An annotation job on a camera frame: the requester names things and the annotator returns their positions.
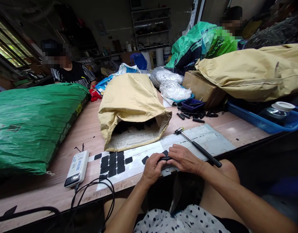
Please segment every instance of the hand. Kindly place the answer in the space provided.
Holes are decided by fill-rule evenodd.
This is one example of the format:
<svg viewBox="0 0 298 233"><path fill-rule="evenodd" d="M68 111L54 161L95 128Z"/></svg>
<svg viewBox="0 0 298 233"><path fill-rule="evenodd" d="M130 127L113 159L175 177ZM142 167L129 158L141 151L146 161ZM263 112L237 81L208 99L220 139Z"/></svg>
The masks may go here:
<svg viewBox="0 0 298 233"><path fill-rule="evenodd" d="M176 166L182 172L200 174L204 164L203 160L197 158L186 147L177 144L173 144L173 147L169 148L168 156L172 160L168 160L167 164Z"/></svg>
<svg viewBox="0 0 298 233"><path fill-rule="evenodd" d="M162 157L165 157L165 155L161 153L154 153L146 161L141 181L145 183L148 188L157 181L161 174L163 165L166 164L166 161L158 162L158 160Z"/></svg>

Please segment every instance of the polka dot skirt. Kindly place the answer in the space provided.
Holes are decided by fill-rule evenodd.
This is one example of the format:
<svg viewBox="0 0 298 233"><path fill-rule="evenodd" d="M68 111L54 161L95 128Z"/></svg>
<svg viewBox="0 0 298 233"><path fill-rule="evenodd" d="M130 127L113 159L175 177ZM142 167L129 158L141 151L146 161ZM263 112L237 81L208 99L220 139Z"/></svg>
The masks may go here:
<svg viewBox="0 0 298 233"><path fill-rule="evenodd" d="M197 205L189 205L174 217L154 209L136 224L134 233L230 233L213 215Z"/></svg>

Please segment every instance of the chair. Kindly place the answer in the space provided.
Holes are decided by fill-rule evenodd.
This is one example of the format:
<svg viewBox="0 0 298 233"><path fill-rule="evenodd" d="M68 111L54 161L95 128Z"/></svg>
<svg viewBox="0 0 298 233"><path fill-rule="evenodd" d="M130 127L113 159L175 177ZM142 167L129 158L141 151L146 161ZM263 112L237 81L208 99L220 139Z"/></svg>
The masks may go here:
<svg viewBox="0 0 298 233"><path fill-rule="evenodd" d="M132 65L137 65L138 69L140 69L140 70L147 69L147 60L141 53L131 54L130 60L131 60Z"/></svg>

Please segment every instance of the white lid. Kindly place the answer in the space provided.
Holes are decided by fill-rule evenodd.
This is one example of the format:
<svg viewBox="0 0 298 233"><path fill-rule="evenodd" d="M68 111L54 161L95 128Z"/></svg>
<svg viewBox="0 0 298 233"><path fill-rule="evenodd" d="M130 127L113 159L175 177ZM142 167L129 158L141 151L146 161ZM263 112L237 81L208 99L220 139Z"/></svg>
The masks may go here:
<svg viewBox="0 0 298 233"><path fill-rule="evenodd" d="M282 101L278 101L272 104L271 106L277 110L284 111L284 112L290 112L295 108L295 105L287 102L282 102Z"/></svg>

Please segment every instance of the black shirt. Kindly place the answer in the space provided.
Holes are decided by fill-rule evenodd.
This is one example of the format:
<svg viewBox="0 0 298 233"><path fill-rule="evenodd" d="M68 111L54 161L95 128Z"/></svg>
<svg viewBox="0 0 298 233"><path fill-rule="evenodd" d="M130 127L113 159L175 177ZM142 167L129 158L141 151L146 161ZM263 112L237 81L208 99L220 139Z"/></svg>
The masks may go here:
<svg viewBox="0 0 298 233"><path fill-rule="evenodd" d="M72 61L72 69L67 71L63 68L51 68L54 82L78 83L90 89L91 82L95 81L95 76L83 64Z"/></svg>

